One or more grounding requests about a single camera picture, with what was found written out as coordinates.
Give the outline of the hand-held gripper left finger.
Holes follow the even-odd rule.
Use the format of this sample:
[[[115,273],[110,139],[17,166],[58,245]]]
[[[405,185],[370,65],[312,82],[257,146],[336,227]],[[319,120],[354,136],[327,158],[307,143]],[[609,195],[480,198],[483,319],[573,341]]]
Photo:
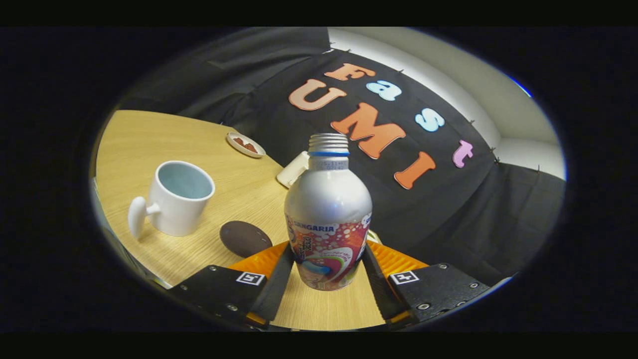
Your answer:
[[[169,295],[232,329],[269,330],[294,264],[288,243],[230,267],[209,264],[169,289]]]

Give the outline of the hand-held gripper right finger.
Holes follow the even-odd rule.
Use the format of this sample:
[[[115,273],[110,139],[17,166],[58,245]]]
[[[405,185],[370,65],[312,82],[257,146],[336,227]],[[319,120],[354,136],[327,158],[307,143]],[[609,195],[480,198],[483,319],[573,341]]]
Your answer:
[[[434,320],[491,290],[452,264],[426,264],[374,241],[367,242],[362,263],[387,327]]]

